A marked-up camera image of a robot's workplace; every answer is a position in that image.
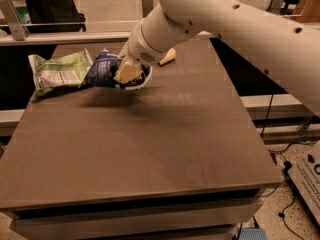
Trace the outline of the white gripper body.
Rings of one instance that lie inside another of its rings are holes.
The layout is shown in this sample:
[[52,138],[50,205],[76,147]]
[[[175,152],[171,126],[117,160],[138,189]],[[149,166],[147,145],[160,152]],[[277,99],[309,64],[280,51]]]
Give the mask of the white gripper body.
[[140,63],[144,66],[153,66],[164,58],[167,52],[156,51],[148,44],[142,31],[143,23],[144,21],[140,21],[135,26],[119,56],[130,58],[134,63]]

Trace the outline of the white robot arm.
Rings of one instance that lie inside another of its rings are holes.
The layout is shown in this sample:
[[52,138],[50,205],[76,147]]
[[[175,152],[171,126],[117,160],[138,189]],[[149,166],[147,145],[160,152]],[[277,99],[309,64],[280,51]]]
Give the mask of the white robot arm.
[[320,114],[320,32],[238,0],[159,0],[134,28],[114,80],[126,84],[206,31]]

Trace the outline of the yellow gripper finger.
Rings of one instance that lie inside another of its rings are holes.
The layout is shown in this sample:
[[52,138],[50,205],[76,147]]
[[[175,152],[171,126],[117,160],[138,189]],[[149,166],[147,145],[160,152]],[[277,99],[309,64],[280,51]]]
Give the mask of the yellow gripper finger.
[[114,80],[118,83],[126,84],[140,76],[141,73],[142,65],[131,57],[125,57],[115,73]]

